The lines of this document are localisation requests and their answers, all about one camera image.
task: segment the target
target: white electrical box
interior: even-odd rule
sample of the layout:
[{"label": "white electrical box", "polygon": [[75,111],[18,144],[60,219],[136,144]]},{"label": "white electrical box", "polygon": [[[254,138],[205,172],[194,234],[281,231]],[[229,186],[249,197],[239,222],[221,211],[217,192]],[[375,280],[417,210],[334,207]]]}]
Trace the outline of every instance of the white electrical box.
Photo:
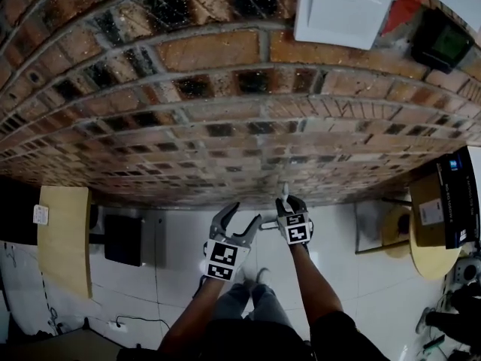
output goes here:
[{"label": "white electrical box", "polygon": [[294,38],[369,50],[392,0],[298,0]]}]

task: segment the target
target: red object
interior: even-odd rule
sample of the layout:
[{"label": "red object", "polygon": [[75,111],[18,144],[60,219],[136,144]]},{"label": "red object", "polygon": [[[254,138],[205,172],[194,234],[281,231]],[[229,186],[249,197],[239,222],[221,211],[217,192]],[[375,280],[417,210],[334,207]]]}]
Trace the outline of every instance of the red object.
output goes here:
[{"label": "red object", "polygon": [[388,22],[382,35],[411,20],[422,4],[422,0],[396,0],[389,12]]}]

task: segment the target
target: white shoe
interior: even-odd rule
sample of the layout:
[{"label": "white shoe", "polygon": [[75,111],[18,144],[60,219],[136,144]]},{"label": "white shoe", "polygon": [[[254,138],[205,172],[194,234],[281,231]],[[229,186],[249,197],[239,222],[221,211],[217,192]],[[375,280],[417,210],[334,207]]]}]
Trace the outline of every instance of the white shoe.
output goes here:
[{"label": "white shoe", "polygon": [[269,270],[268,268],[261,268],[257,273],[256,283],[271,287],[272,285],[271,270]]},{"label": "white shoe", "polygon": [[245,268],[240,268],[234,277],[235,284],[243,284],[247,289],[251,290],[255,286],[254,277],[247,274]]},{"label": "white shoe", "polygon": [[426,329],[426,316],[428,315],[428,313],[431,313],[432,311],[436,311],[436,309],[426,308],[422,311],[421,318],[419,318],[419,322],[416,325],[417,334],[422,334],[422,332],[424,332],[424,330]]}]

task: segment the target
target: wooden table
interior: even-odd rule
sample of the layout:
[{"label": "wooden table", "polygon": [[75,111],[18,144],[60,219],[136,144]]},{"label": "wooden table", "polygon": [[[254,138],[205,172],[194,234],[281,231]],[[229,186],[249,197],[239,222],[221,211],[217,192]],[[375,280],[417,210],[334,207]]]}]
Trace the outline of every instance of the wooden table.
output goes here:
[{"label": "wooden table", "polygon": [[38,267],[59,286],[92,298],[89,189],[42,186],[39,204],[49,208],[49,220],[38,225]]},{"label": "wooden table", "polygon": [[[395,218],[410,214],[409,239],[398,238],[397,222]],[[372,249],[356,251],[356,254],[376,253],[385,251],[394,258],[401,258],[404,254],[411,253],[414,266],[418,273],[429,280],[437,280],[448,274],[456,264],[461,248],[446,249],[445,247],[419,247],[416,243],[416,223],[413,212],[403,206],[395,206],[387,215],[382,227],[383,246]]]},{"label": "wooden table", "polygon": [[421,276],[428,280],[437,280],[449,273],[456,264],[461,248],[419,247],[416,243],[416,227],[413,212],[410,215],[410,248],[414,266]]}]

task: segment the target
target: round wooden table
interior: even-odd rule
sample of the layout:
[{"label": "round wooden table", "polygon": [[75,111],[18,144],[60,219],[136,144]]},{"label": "round wooden table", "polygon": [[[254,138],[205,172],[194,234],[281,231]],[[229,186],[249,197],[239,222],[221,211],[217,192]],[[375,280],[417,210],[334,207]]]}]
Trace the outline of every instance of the round wooden table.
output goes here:
[{"label": "round wooden table", "polygon": [[449,273],[456,264],[461,248],[419,247],[416,243],[416,227],[411,211],[409,225],[409,243],[414,266],[421,276],[428,280],[437,280]]},{"label": "round wooden table", "polygon": [[[409,237],[400,235],[398,229],[399,218],[409,214]],[[446,249],[445,247],[419,247],[416,243],[416,224],[413,211],[407,207],[397,205],[387,213],[381,227],[383,246],[356,251],[356,254],[375,253],[385,251],[393,258],[402,258],[411,253],[414,266],[418,273],[428,279],[437,280],[449,273],[456,264],[461,248]]]}]

